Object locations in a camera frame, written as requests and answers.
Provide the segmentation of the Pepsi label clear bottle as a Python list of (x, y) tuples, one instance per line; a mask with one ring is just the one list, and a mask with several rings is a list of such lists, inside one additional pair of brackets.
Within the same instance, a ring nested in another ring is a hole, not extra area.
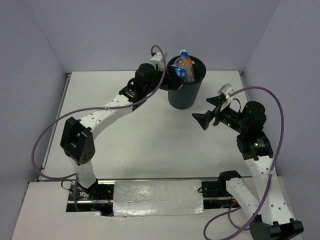
[(174, 67), (176, 74), (185, 81), (186, 69), (185, 69), (185, 58), (184, 50), (180, 52), (180, 56), (171, 65)]

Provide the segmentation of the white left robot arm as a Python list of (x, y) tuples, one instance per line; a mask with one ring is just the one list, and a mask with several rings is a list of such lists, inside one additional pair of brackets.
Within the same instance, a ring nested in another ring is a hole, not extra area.
[(183, 84), (184, 79), (178, 77), (172, 66), (165, 72), (157, 65), (143, 63), (127, 85), (101, 110), (80, 119), (70, 117), (65, 121), (60, 146), (72, 160), (77, 174), (75, 183), (82, 196), (93, 199), (98, 194), (98, 179), (92, 165), (97, 136), (115, 121), (139, 108), (145, 103), (145, 97), (156, 89), (176, 91)]

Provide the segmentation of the orange label juice bottle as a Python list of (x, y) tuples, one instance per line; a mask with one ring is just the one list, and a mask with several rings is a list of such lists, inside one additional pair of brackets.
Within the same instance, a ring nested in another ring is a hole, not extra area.
[(184, 80), (186, 83), (193, 83), (196, 81), (194, 69), (193, 69), (193, 62), (186, 50), (184, 51), (183, 55), (184, 55), (184, 67), (185, 67)]

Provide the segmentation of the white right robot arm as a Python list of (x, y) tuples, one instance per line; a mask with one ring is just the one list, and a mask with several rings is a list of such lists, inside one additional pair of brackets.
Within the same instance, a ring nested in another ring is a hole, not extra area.
[(224, 94), (207, 98), (215, 108), (192, 116), (206, 130), (209, 124), (222, 123), (236, 131), (237, 147), (248, 166), (255, 183), (258, 197), (245, 185), (235, 170), (221, 172), (217, 190), (229, 194), (251, 220), (247, 228), (254, 240), (290, 240), (304, 231), (303, 223), (290, 211), (272, 168), (274, 153), (263, 128), (267, 120), (265, 107), (256, 101), (247, 102), (243, 109), (233, 110), (231, 99)]

